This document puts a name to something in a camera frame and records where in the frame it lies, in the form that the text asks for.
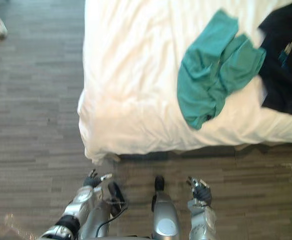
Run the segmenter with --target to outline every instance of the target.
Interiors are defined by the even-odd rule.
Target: white bedsheet
[[[176,95],[183,54],[212,15],[239,18],[257,47],[257,27],[291,0],[87,0],[83,47],[84,89],[79,129],[85,155],[145,154],[213,145],[292,142],[292,115],[261,108],[257,76],[226,99],[216,118],[189,128]]]

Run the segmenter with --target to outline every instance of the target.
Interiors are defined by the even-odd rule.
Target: wire
[[[101,229],[102,226],[104,226],[105,224],[110,223],[111,221],[114,221],[115,219],[117,219],[120,215],[122,215],[124,213],[124,211],[126,211],[128,209],[128,204],[126,203],[126,206],[120,211],[119,214],[117,214],[116,216],[114,216],[113,218],[109,219],[108,221],[103,222],[101,225],[99,225],[99,227],[97,228],[97,232],[96,232],[96,236],[95,238],[98,237],[99,234],[99,230]]]

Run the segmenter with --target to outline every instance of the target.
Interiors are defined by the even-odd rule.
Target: laminate floor
[[[76,114],[84,1],[0,0],[0,16],[8,29],[0,41],[0,239],[16,239],[5,215],[40,235],[95,167],[84,157]],[[226,149],[104,162],[99,172],[114,172],[130,202],[110,232],[150,235],[153,180],[162,174],[186,239],[192,175],[211,185],[222,240],[292,240],[292,146]]]

